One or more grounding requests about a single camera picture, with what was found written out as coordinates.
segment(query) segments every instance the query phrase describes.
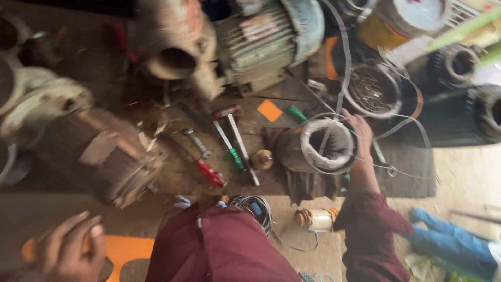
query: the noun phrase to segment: maroon shirt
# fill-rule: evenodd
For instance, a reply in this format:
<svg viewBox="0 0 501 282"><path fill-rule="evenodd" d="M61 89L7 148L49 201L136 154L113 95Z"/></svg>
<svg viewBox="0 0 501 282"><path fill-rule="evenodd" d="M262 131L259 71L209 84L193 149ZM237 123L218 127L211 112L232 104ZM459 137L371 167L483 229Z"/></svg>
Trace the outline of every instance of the maroon shirt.
<svg viewBox="0 0 501 282"><path fill-rule="evenodd" d="M409 272L395 255L393 233L411 235L412 224L388 207L377 193L346 197L333 229L345 230L346 280L349 282L409 282Z"/></svg>
<svg viewBox="0 0 501 282"><path fill-rule="evenodd" d="M146 282L160 281L301 279L250 215L194 204L155 239Z"/></svg>
<svg viewBox="0 0 501 282"><path fill-rule="evenodd" d="M409 282L393 232L414 230L384 196L348 196L333 228L346 231L349 282ZM155 240L146 282L159 281L301 280L250 215L218 207L202 211L195 204L169 220Z"/></svg>

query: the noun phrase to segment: man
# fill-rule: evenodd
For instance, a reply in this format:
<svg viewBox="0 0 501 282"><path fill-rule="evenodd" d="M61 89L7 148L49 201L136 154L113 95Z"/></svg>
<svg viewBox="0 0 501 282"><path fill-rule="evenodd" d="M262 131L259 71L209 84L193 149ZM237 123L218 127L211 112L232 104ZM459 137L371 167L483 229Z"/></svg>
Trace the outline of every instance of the man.
<svg viewBox="0 0 501 282"><path fill-rule="evenodd" d="M412 216L428 229L414 225L414 234L406 236L412 244L427 254L437 256L438 266L450 273L457 272L482 281L501 281L501 242L477 237L452 222L442 221L421 208Z"/></svg>
<svg viewBox="0 0 501 282"><path fill-rule="evenodd" d="M408 282L409 274L395 256L393 232L410 235L412 225L388 208L380 194L369 125L358 115L345 110L342 114L361 137L349 192L333 226L346 231L347 280ZM188 204L181 199L162 220L147 282L301 281L250 215L234 207L202 210L194 204L183 209ZM104 264L105 239L100 217L88 216L88 212L76 215L45 236L27 273L38 281L96 282ZM86 234L91 236L91 251L82 254ZM19 280L20 273L7 280Z"/></svg>

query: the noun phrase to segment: green-handled screwdriver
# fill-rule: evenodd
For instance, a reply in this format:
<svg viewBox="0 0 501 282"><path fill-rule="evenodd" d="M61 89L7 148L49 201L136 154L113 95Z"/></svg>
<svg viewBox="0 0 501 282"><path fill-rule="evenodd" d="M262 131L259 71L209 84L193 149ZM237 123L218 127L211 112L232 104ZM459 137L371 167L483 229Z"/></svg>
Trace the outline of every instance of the green-handled screwdriver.
<svg viewBox="0 0 501 282"><path fill-rule="evenodd" d="M301 111L298 108L296 108L296 106L289 106L287 108L287 111L289 111L292 115L294 115L301 121L306 121L306 117L301 113Z"/></svg>
<svg viewBox="0 0 501 282"><path fill-rule="evenodd" d="M221 128L221 125L219 125L219 122L217 122L217 120L213 120L213 122L217 128L217 131L219 131L219 134L221 134L221 137L224 140L224 143L226 143L226 146L228 147L229 152L231 153L231 157L235 161L236 167L238 167L238 169L240 171L246 170L245 165L243 165L242 159L238 156L235 149L231 146L231 143L229 142L228 138L226 137L226 134L224 134L224 131L222 131L222 128Z"/></svg>
<svg viewBox="0 0 501 282"><path fill-rule="evenodd" d="M212 112L210 110L210 107L208 105L208 103L204 103L203 104L203 108L205 109L205 111L210 114L212 116ZM247 168L245 167L245 165L243 164L243 161L242 159L238 156L238 154L236 153L236 150L233 148L233 146L231 145L231 143L229 142L228 138L226 137L226 134L224 134L224 131L222 130L221 128L221 125L219 125L219 122L217 122L217 120L213 120L212 121L214 123L214 125L216 126L216 129L217 131L219 132L219 135L221 135L221 138L222 140L224 141L224 143L226 144L226 146L228 147L229 149L229 153L231 155L231 158L235 161L235 164L236 164L236 167L238 168L238 170L240 171L245 171L247 170Z"/></svg>

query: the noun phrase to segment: person's hand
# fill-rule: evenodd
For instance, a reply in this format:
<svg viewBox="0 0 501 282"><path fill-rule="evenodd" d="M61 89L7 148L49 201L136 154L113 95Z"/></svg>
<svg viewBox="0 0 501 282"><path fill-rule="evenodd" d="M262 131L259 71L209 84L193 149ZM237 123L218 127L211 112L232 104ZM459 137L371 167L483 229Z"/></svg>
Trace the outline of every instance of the person's hand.
<svg viewBox="0 0 501 282"><path fill-rule="evenodd" d="M372 164L371 146L372 129L365 119L357 114L351 115L346 109L341 114L349 121L355 133L358 135L358 158Z"/></svg>
<svg viewBox="0 0 501 282"><path fill-rule="evenodd" d="M46 234L37 244L35 271L46 282L96 282L105 261L101 216L88 219L89 212L70 217ZM83 253L90 235L90 249Z"/></svg>

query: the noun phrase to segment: red hammer head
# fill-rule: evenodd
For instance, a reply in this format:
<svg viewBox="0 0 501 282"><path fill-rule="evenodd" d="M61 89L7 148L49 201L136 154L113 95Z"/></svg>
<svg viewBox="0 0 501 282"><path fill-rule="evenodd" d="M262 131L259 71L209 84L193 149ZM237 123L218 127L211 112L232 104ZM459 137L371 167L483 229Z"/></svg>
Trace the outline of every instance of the red hammer head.
<svg viewBox="0 0 501 282"><path fill-rule="evenodd" d="M233 104L233 105L231 105L229 107L226 107L226 108L223 108L223 109L215 111L213 113L213 115L214 115L215 119L220 119L220 118L225 117L225 116L227 116L229 114L234 114L234 113L236 113L236 112L238 112L240 110L241 110L241 108L240 108L239 105Z"/></svg>

